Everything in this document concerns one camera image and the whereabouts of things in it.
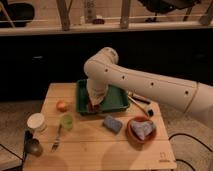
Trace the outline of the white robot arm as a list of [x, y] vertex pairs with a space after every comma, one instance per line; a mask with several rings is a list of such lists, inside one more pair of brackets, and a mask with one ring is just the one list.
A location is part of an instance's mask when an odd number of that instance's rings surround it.
[[93, 106], [105, 98], [109, 85], [168, 104], [213, 129], [213, 86], [195, 81], [127, 69], [118, 65], [119, 56], [102, 48], [84, 64], [87, 91]]

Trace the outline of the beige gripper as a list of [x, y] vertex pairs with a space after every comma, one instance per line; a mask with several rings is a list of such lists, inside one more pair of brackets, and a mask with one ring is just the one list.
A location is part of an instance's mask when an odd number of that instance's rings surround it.
[[88, 78], [86, 83], [89, 99], [92, 104], [100, 104], [107, 95], [108, 85]]

